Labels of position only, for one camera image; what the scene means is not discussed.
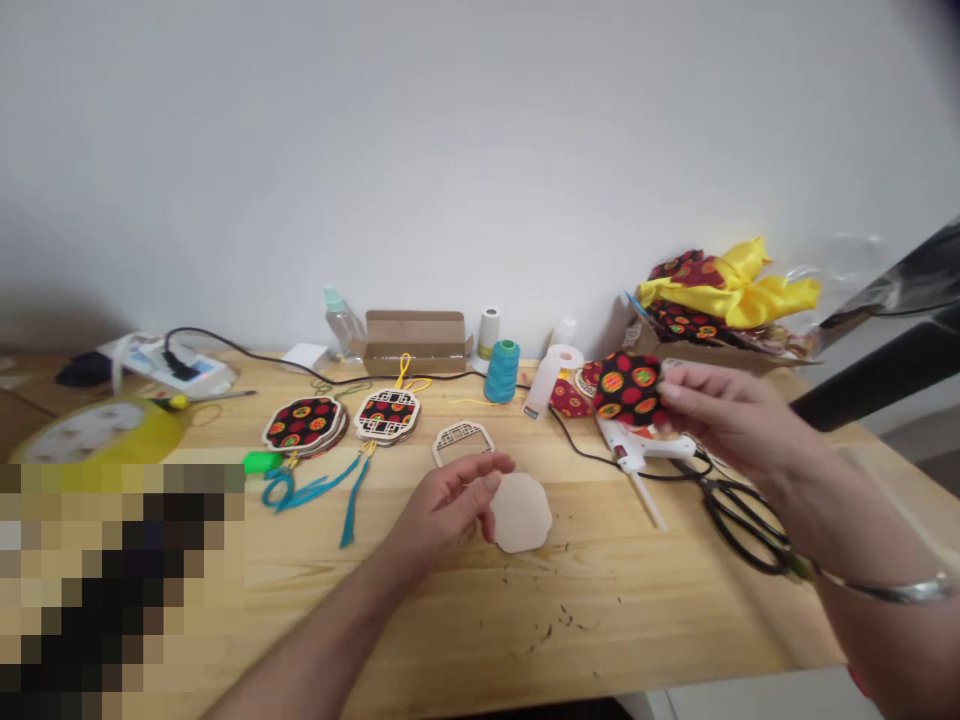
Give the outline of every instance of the screwdriver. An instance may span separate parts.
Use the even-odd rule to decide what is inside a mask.
[[[157,407],[161,407],[164,410],[186,410],[191,405],[196,405],[201,402],[210,402],[211,400],[226,400],[227,398],[232,397],[244,397],[246,395],[256,395],[256,390],[241,390],[234,393],[224,393],[223,395],[211,395],[210,397],[197,398],[196,400],[191,400],[186,395],[174,395],[173,397],[168,398],[151,398],[150,401]]]

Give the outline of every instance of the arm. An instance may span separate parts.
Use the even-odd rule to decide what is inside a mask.
[[[794,547],[870,585],[908,585],[943,568],[869,478],[848,465],[765,383],[686,365],[661,385],[674,429],[750,478]],[[895,605],[818,578],[817,593],[851,664],[889,718],[956,717],[960,596]]]
[[[477,518],[493,542],[490,501],[500,473],[513,469],[509,456],[490,453],[428,473],[383,544],[248,670],[206,720],[339,717],[387,621],[439,555]]]

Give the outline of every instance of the plug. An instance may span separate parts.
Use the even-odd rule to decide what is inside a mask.
[[[170,366],[170,370],[173,373],[173,376],[177,380],[187,382],[188,380],[193,380],[197,375],[200,374],[199,370],[187,365],[180,358],[173,354],[170,350],[163,351],[163,359],[166,360],[167,365]]]

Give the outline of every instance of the white glue gun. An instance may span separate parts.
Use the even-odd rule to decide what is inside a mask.
[[[641,468],[646,466],[647,457],[673,458],[676,460],[693,457],[697,451],[696,443],[686,435],[681,435],[675,440],[657,440],[643,430],[635,432],[623,423],[616,420],[604,420],[600,417],[597,418],[597,426],[600,428],[603,439],[607,441],[610,452],[616,457],[620,469],[636,485],[653,524],[666,532],[667,523],[660,514],[656,503],[653,502],[653,498],[650,497],[643,478],[638,473]]]

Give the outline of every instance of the blue tassel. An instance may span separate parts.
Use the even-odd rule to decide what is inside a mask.
[[[353,472],[354,468],[357,467],[357,463],[360,462],[360,456],[354,459],[350,463],[350,467],[344,470],[340,475],[335,477],[329,482],[324,482],[327,479],[327,475],[324,475],[322,478],[318,478],[311,483],[304,485],[300,489],[295,489],[293,482],[293,475],[286,468],[277,468],[276,470],[271,470],[266,475],[264,475],[265,480],[272,479],[273,482],[267,485],[263,491],[263,496],[260,498],[264,505],[267,507],[275,508],[274,513],[279,513],[283,510],[289,508],[300,507],[305,503],[314,500],[315,498],[320,497],[325,492],[332,490],[341,482],[344,478],[347,477],[350,473]],[[283,497],[280,500],[273,502],[270,500],[270,494],[273,492],[273,489],[280,484],[281,482],[286,483],[286,491],[283,494]]]
[[[363,470],[360,471],[360,477],[357,478],[357,482],[353,486],[353,490],[350,491],[350,502],[347,505],[347,517],[343,521],[343,535],[340,536],[340,549],[342,550],[347,545],[353,542],[353,519],[356,516],[356,506],[357,506],[357,493],[360,491],[360,483],[363,482],[363,479],[367,476],[367,469],[370,467],[370,456],[367,455],[367,460],[363,463]]]

